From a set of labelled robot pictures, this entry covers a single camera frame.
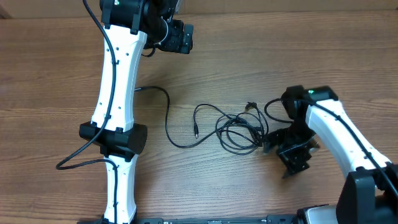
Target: wooden tabletop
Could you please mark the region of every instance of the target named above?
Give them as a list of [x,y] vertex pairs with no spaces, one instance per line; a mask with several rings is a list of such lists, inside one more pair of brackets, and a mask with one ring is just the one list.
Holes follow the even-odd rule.
[[[300,12],[180,16],[195,26],[190,55],[157,51],[141,58],[137,86],[171,97],[169,131],[195,142],[192,112],[211,103],[229,113],[248,101],[262,108],[288,86],[330,85],[351,119],[398,162],[398,12]],[[104,164],[58,171],[86,141],[100,90],[103,38],[90,19],[0,21],[0,222],[75,223],[106,206]],[[171,145],[166,100],[136,93],[134,116],[149,135],[136,169],[138,217],[263,217],[336,203],[342,173],[326,148],[311,168],[282,180],[275,154],[235,156],[216,136],[192,149]],[[271,113],[286,118],[280,105]],[[198,113],[200,136],[220,116]],[[285,127],[270,122],[271,131]],[[90,146],[73,162],[101,158]]]

